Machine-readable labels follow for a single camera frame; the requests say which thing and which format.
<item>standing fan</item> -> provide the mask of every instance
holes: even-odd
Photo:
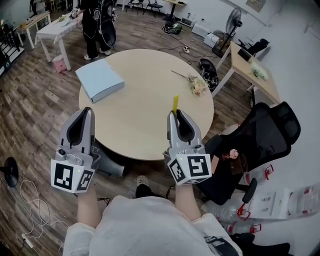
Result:
[[[229,18],[226,22],[226,26],[225,26],[225,32],[227,34],[227,38],[224,41],[223,45],[221,46],[220,49],[218,49],[218,46],[214,46],[212,48],[212,51],[215,55],[217,55],[218,57],[222,58],[224,53],[222,52],[223,48],[225,47],[226,43],[228,42],[228,40],[234,36],[235,31],[237,28],[242,26],[242,22],[241,22],[241,9],[239,7],[234,8],[233,11],[231,12],[231,14],[229,15]]]

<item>white shirt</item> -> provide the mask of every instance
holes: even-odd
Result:
[[[232,253],[219,253],[221,245]],[[167,199],[119,195],[104,210],[96,229],[82,223],[68,228],[63,256],[86,255],[242,256],[242,252],[210,213],[190,222]]]

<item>black office chair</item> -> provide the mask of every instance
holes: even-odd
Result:
[[[254,45],[252,45],[251,47],[247,48],[245,43],[242,42],[239,39],[240,44],[238,44],[239,46],[241,46],[243,49],[245,49],[248,53],[250,53],[252,56],[256,56],[256,54],[260,51],[262,51],[263,49],[267,48],[267,46],[270,44],[266,39],[260,39],[259,42],[256,42]]]
[[[261,246],[253,243],[255,235],[251,233],[234,234],[231,239],[240,247],[244,256],[290,256],[290,244],[280,243],[269,246]]]
[[[143,2],[144,2],[144,0],[130,0],[130,1],[128,2],[128,4],[126,5],[126,10],[125,10],[125,12],[128,11],[129,5],[132,5],[132,11],[134,11],[134,7],[136,6],[136,14],[138,14],[139,5],[141,5],[142,9],[145,10],[145,9],[144,9],[144,5],[143,5]]]
[[[146,9],[147,9],[148,7],[151,8],[151,9],[149,9],[149,11],[152,11],[154,18],[156,18],[156,15],[155,15],[155,12],[154,12],[153,8],[157,8],[157,9],[159,10],[159,13],[162,14],[161,11],[160,11],[160,8],[162,8],[163,5],[158,4],[158,3],[157,3],[157,0],[155,0],[154,3],[150,3],[150,0],[148,0],[148,1],[149,1],[149,3],[148,3],[148,5],[146,6],[146,8],[144,9],[143,14],[145,14]]]
[[[221,157],[231,149],[238,150],[247,161],[247,170],[251,170],[287,156],[301,132],[299,121],[286,102],[270,108],[265,103],[257,103],[244,122],[228,135],[215,135],[205,145],[205,151]],[[198,188],[217,205],[223,205],[231,198],[235,189],[245,191],[242,199],[248,203],[252,198],[257,181],[253,179],[249,186],[239,185],[243,174],[232,175],[230,164],[219,161],[211,178],[197,184]]]

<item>mesh chair back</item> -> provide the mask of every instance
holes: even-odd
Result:
[[[255,55],[256,53],[267,48],[268,45],[269,45],[269,42],[262,38],[259,42],[256,42],[253,46],[251,46],[247,51],[251,55]]]
[[[278,122],[283,128],[287,141],[293,145],[301,133],[301,127],[295,113],[286,102],[282,102],[271,108],[271,111],[273,115],[278,118]]]
[[[237,130],[229,135],[221,135],[223,142],[219,151],[226,153],[236,149],[240,154],[244,154],[248,171],[287,156],[292,142],[296,141],[300,134],[294,133],[294,127],[300,125],[291,108],[289,107],[289,116],[294,118],[287,118],[288,112],[284,109],[278,107],[272,110],[265,103],[256,104]]]

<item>wooden desk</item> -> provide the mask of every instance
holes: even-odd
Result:
[[[185,6],[186,5],[186,4],[178,3],[179,1],[175,1],[175,0],[162,0],[162,1],[169,2],[169,3],[177,5],[177,6]]]
[[[272,102],[279,104],[281,102],[277,87],[275,85],[275,81],[272,77],[272,74],[270,70],[264,66],[260,61],[258,61],[255,57],[251,57],[249,62],[245,61],[239,54],[238,51],[241,49],[239,45],[231,41],[231,44],[226,50],[225,54],[223,55],[222,59],[216,66],[216,70],[218,70],[221,66],[221,64],[225,61],[227,56],[231,54],[231,68],[226,73],[224,78],[221,80],[221,82],[218,84],[218,86],[215,88],[215,90],[212,92],[212,97],[214,97],[220,89],[225,85],[225,83],[228,81],[228,79],[232,76],[234,72],[237,72],[239,75],[241,75],[243,78],[248,80],[251,84],[256,86],[263,94],[265,94]],[[256,62],[259,66],[261,66],[267,73],[268,79],[265,81],[262,78],[257,78],[254,76],[252,70],[251,70],[251,62]]]
[[[176,5],[178,5],[178,6],[186,6],[186,4],[178,3],[179,1],[175,1],[175,0],[163,0],[163,1],[173,4],[170,16],[166,17],[165,20],[168,21],[168,22],[174,22],[174,12],[175,12]]]
[[[39,21],[41,21],[42,19],[46,18],[46,17],[48,18],[48,23],[50,24],[50,23],[51,23],[50,12],[47,10],[45,13],[40,13],[40,14],[38,14],[38,15],[33,16],[32,18],[30,18],[30,19],[28,20],[28,22],[30,22],[30,20],[31,20],[31,22],[30,22],[29,24],[27,24],[27,25],[24,26],[24,27],[19,27],[19,28],[16,30],[16,33],[18,34],[18,37],[19,37],[19,40],[20,40],[20,44],[21,44],[22,46],[24,46],[24,44],[23,44],[23,42],[22,42],[22,40],[21,40],[21,37],[20,37],[19,32],[20,32],[20,31],[26,31],[26,34],[27,34],[27,36],[28,36],[28,39],[29,39],[29,42],[30,42],[30,45],[31,45],[32,49],[35,48],[34,44],[36,44],[36,42],[33,43],[33,41],[32,41],[32,38],[31,38],[31,35],[30,35],[30,28],[35,25],[36,31],[39,31],[39,28],[38,28],[38,24],[37,24],[37,23],[38,23]]]
[[[179,94],[178,108],[187,113],[204,138],[214,117],[210,91],[195,96],[188,82],[173,73],[199,73],[183,60],[157,50],[132,49],[105,58],[125,81],[124,88],[92,103],[83,87],[79,107],[95,115],[95,137],[110,150],[132,159],[163,160],[169,147],[167,117]]]

